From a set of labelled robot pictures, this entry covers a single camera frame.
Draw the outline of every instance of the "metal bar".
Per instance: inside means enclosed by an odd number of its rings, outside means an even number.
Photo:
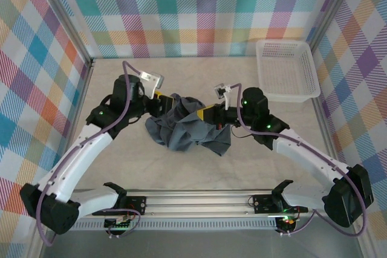
[[[247,218],[291,216],[289,213],[255,214],[248,205],[252,195],[270,195],[271,190],[130,190],[130,196],[146,196],[146,211],[142,218]],[[119,216],[92,216],[88,218],[117,218]]]
[[[67,143],[65,146],[65,150],[70,148],[72,141],[73,141],[73,138],[74,138],[74,135],[75,135],[75,131],[77,130],[77,125],[79,122],[80,113],[82,111],[82,107],[83,107],[83,104],[84,104],[85,99],[86,99],[86,93],[87,93],[87,90],[88,90],[89,85],[90,85],[91,75],[93,74],[93,71],[94,71],[94,65],[92,64],[91,66],[89,66],[87,68],[85,83],[83,84],[82,92],[80,93],[76,113],[74,115],[74,121],[71,125],[70,132],[68,134],[68,139],[67,139]]]
[[[101,58],[102,54],[99,50],[99,47],[96,43],[96,40],[93,34],[91,33],[89,25],[86,23],[86,20],[83,17],[83,13],[80,11],[77,1],[67,0],[67,3],[69,7],[72,9],[72,11],[74,12],[74,17],[77,19],[77,24],[79,25],[82,32],[85,34],[85,37],[87,38],[88,48],[89,48],[88,51],[90,52],[90,55],[92,55],[92,57]]]
[[[333,0],[328,6],[327,11],[325,12],[324,19],[322,23],[317,28],[316,33],[310,40],[310,49],[312,54],[317,50],[317,47],[322,40],[324,34],[327,32],[329,25],[331,24],[333,18],[335,17],[337,11],[340,9],[341,4],[344,0]]]
[[[107,230],[104,227],[104,218],[80,219],[70,231],[96,231]],[[128,227],[113,227],[112,230],[128,230]],[[163,230],[163,231],[225,231],[225,230],[275,230],[275,218],[207,218],[207,219],[142,219],[137,230]]]
[[[319,123],[325,148],[327,149],[327,154],[330,157],[334,158],[335,160],[338,160],[337,151],[336,151],[336,148],[334,147],[333,139],[328,126],[328,120],[324,114],[324,110],[322,108],[322,103],[320,98],[313,98],[312,104],[314,107],[314,111],[316,113],[317,122]]]
[[[82,55],[83,59],[88,63],[92,63],[92,58],[89,55],[89,52],[86,49],[86,46],[84,45],[82,39],[80,38],[77,30],[74,28],[74,25],[72,21],[70,20],[69,15],[67,14],[65,8],[62,5],[61,0],[48,0],[50,3],[51,8],[55,12],[56,16],[58,17],[58,20],[64,27],[65,31],[69,35],[71,41],[73,42],[74,46],[77,48],[78,52]]]

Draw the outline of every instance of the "cable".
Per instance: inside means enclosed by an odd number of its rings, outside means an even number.
[[[130,124],[134,124],[134,123],[138,122],[138,121],[139,121],[139,119],[141,119],[141,117],[137,117],[137,119],[136,119],[136,120],[134,120],[134,121],[132,121],[132,122],[129,122],[128,124],[129,124],[129,125],[130,125]]]
[[[301,214],[299,205],[297,206],[297,210],[298,210],[298,215],[297,215],[296,221],[298,221],[298,219],[300,218],[300,214]]]
[[[132,69],[132,71],[135,72],[137,75],[141,74],[141,72],[138,69],[134,68],[130,63],[128,63],[125,60],[122,62],[122,65],[126,65],[130,67],[130,69]]]
[[[248,135],[245,135],[245,136],[236,136],[234,131],[232,130],[234,127],[235,127],[235,125],[231,126],[231,134],[234,135],[235,137],[237,137],[237,138],[246,138],[246,137],[252,136],[252,134],[248,134]]]
[[[346,231],[343,231],[342,229],[340,229],[338,226],[336,226],[336,224],[323,217],[317,210],[314,210],[315,211],[315,214],[318,215],[320,218],[322,218],[325,222],[327,222],[328,224],[330,224],[335,230],[337,230],[338,232],[348,236],[348,237],[359,237],[360,235],[362,235],[364,233],[364,231],[366,230],[367,228],[367,212],[366,212],[366,207],[365,207],[365,204],[364,204],[364,201],[363,201],[363,198],[362,198],[362,195],[360,194],[359,190],[357,189],[356,185],[353,183],[353,181],[348,177],[348,175],[346,175],[346,173],[341,170],[340,168],[336,167],[334,165],[334,163],[332,163],[328,158],[326,158],[325,156],[323,156],[320,152],[318,152],[317,150],[315,150],[314,148],[306,145],[305,143],[299,143],[299,141],[295,138],[292,138],[292,137],[289,137],[285,134],[279,134],[279,133],[274,133],[274,132],[259,132],[259,131],[253,131],[251,129],[249,129],[243,122],[243,119],[242,119],[242,115],[241,115],[241,104],[240,104],[240,100],[241,100],[241,91],[242,91],[242,84],[240,83],[237,83],[235,85],[232,85],[230,88],[233,89],[233,88],[236,88],[238,87],[238,102],[236,104],[236,113],[238,115],[238,120],[239,122],[241,123],[241,126],[249,133],[251,134],[254,134],[254,135],[271,135],[271,136],[277,136],[277,137],[280,137],[280,138],[284,138],[284,139],[287,139],[287,140],[290,140],[296,144],[299,144],[300,146],[302,146],[303,148],[309,150],[311,153],[313,153],[314,155],[316,155],[318,158],[322,159],[323,161],[325,161],[329,166],[331,166],[332,168],[335,168],[335,170],[341,174],[345,180],[350,184],[350,186],[352,187],[352,189],[354,190],[356,196],[357,196],[357,199],[359,200],[359,203],[360,203],[360,207],[362,208],[362,212],[363,212],[363,226],[362,226],[362,229],[358,232],[358,233],[355,233],[355,234],[351,234],[351,233],[348,233]]]
[[[106,208],[102,211],[128,211],[128,212],[131,212],[131,213],[135,213],[137,216],[138,216],[138,220],[137,222],[135,223],[135,225],[133,226],[133,228],[131,228],[130,230],[124,232],[123,234],[121,235],[116,235],[116,238],[123,238],[127,235],[129,235],[130,233],[132,233],[134,231],[134,229],[136,229],[141,221],[141,214],[139,211],[136,211],[136,210],[133,210],[131,208]],[[109,226],[108,227],[108,234],[110,235],[109,238],[111,239],[113,234],[110,232],[110,229],[113,227],[113,225]]]
[[[98,137],[99,135],[101,134],[104,134],[106,131],[110,130],[111,128],[113,128],[115,125],[117,125],[122,119],[123,117],[125,116],[125,114],[127,113],[128,109],[129,109],[129,104],[130,104],[130,95],[131,95],[131,92],[130,92],[130,87],[129,87],[129,76],[128,76],[128,71],[126,70],[126,66],[128,66],[130,69],[132,69],[135,73],[137,74],[140,74],[140,71],[138,71],[137,69],[135,69],[132,65],[130,65],[127,61],[123,61],[122,62],[122,67],[123,67],[123,71],[124,71],[124,74],[125,74],[125,84],[126,84],[126,96],[128,96],[128,98],[126,98],[126,103],[125,103],[125,108],[124,110],[122,111],[121,115],[119,116],[118,119],[116,119],[115,122],[113,122],[112,124],[110,124],[109,126],[107,126],[106,128],[102,129],[101,131],[99,131],[98,133],[94,134],[93,136],[87,138],[86,140],[82,141],[81,143],[79,143],[79,145],[77,146],[74,146],[69,152],[68,154],[66,154],[66,156],[63,158],[63,160],[60,162],[60,164],[58,164],[57,168],[55,169],[55,171],[53,172],[53,174],[51,175],[51,178],[50,180],[47,182],[46,186],[44,187],[43,191],[42,191],[42,194],[41,196],[39,197],[39,200],[37,202],[37,207],[36,207],[36,227],[37,227],[37,231],[39,232],[39,235],[41,237],[41,239],[43,240],[43,243],[47,246],[47,247],[51,247],[53,245],[53,242],[56,238],[56,234],[54,235],[53,239],[51,241],[49,241],[46,237],[46,235],[44,234],[43,232],[43,226],[42,226],[42,220],[41,220],[41,213],[42,213],[42,203],[43,203],[43,199],[45,197],[45,195],[47,194],[47,191],[48,189],[50,188],[50,186],[53,184],[56,176],[58,175],[58,173],[60,172],[60,170],[63,168],[63,166],[67,163],[67,161],[69,160],[69,158],[80,148],[82,148],[84,145],[86,145],[87,143],[89,143],[91,140],[95,139],[95,137]]]
[[[251,208],[254,207],[254,205],[250,203],[250,200],[251,200],[252,198],[253,198],[253,196],[249,197],[249,199],[247,200],[247,204],[248,204]]]

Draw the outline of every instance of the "metal frame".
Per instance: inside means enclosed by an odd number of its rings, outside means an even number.
[[[104,218],[89,218],[77,221],[70,231],[100,231],[107,230]],[[112,230],[129,230],[128,227],[115,227]],[[275,218],[245,217],[245,218],[147,218],[142,219],[136,227],[138,230],[173,230],[173,231],[224,231],[224,230],[275,230]]]
[[[50,6],[52,7],[53,11],[55,12],[56,16],[58,17],[58,20],[64,27],[65,31],[69,35],[71,41],[74,43],[75,47],[77,48],[78,52],[82,55],[83,59],[90,65],[93,61],[92,57],[87,52],[87,49],[85,45],[83,44],[82,39],[80,38],[77,30],[74,28],[74,25],[67,14],[65,8],[62,5],[61,0],[48,0],[50,3]]]
[[[323,38],[324,34],[327,32],[329,25],[331,24],[337,11],[340,9],[340,6],[343,3],[343,1],[344,0],[333,0],[329,4],[324,14],[322,23],[319,25],[319,27],[316,30],[316,33],[310,40],[310,49],[312,54],[317,50],[317,47],[320,44],[321,39]]]
[[[89,86],[91,75],[93,72],[93,60],[88,54],[86,47],[84,46],[80,36],[78,35],[76,29],[74,28],[69,16],[67,15],[64,7],[60,0],[48,0],[51,7],[53,8],[58,19],[62,23],[66,32],[68,33],[70,39],[73,41],[74,45],[84,57],[88,63],[88,72],[85,79],[85,84],[80,96],[80,100],[77,104],[77,111],[75,113],[74,122],[70,130],[70,135],[68,138],[67,148],[71,144],[71,140],[75,134],[77,127],[77,122],[79,121],[79,115],[82,109],[82,105],[85,100],[86,92]],[[327,9],[327,12],[324,15],[323,22],[317,29],[312,40],[310,41],[310,47],[312,53],[317,50],[318,44],[327,31],[331,21],[336,15],[341,3],[343,0],[333,0],[330,6]],[[325,146],[327,148],[328,154],[337,159],[337,152],[334,148],[333,141],[331,139],[328,122],[324,116],[324,111],[322,109],[321,101],[318,98],[313,99],[313,106],[316,112],[317,120],[319,122],[320,130],[324,138]],[[153,191],[130,191],[131,195],[146,195],[148,196],[148,212],[144,215],[144,218],[154,219],[154,216],[159,217],[160,219],[165,217],[171,217],[171,212],[176,210],[177,207],[190,209],[190,211],[181,214],[188,218],[189,216],[195,216],[196,218],[200,217],[214,217],[214,216],[228,216],[234,218],[251,218],[253,214],[253,209],[247,206],[246,204],[241,204],[241,199],[246,201],[246,197],[251,194],[257,193],[268,193],[269,190],[212,190],[212,191],[191,191],[191,190],[153,190]],[[94,216],[89,216],[87,219],[95,219]],[[37,235],[36,227],[31,227],[30,234],[32,236],[25,257],[34,257],[36,253],[39,253],[42,248],[42,242]],[[359,239],[360,246],[364,253],[371,255],[371,253],[377,256],[377,247],[372,241],[372,234],[367,231]]]

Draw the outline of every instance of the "black bracket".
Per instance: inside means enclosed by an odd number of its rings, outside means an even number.
[[[298,207],[288,207],[286,209],[279,208],[273,202],[272,195],[253,195],[253,205],[255,214],[278,214],[284,213],[284,216],[288,214],[297,214]],[[308,213],[308,208],[299,207],[300,213]]]
[[[114,208],[130,208],[138,211],[140,214],[145,214],[146,197],[145,196],[125,196],[120,202],[119,207]],[[125,216],[127,211],[96,211],[93,216]]]

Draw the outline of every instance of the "plaid fabric backdrop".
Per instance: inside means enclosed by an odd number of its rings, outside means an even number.
[[[376,198],[369,220],[387,253],[387,0],[345,0],[314,55],[342,161],[362,163]]]
[[[47,0],[0,0],[0,257],[32,218],[19,197],[63,154],[86,65]]]
[[[63,3],[90,54],[104,58],[252,56],[258,39],[306,39],[319,11],[324,12],[327,5],[324,0]]]
[[[333,0],[325,0],[324,1],[324,4],[321,6],[321,9],[320,9],[320,12],[319,12],[318,16],[317,16],[316,20],[314,21],[313,27],[312,27],[312,29],[309,32],[309,35],[307,37],[307,42],[309,42],[312,39],[312,37],[314,36],[317,28],[320,26],[320,24],[324,20],[324,17],[326,15],[327,9],[330,6],[330,4],[332,3],[332,1]]]

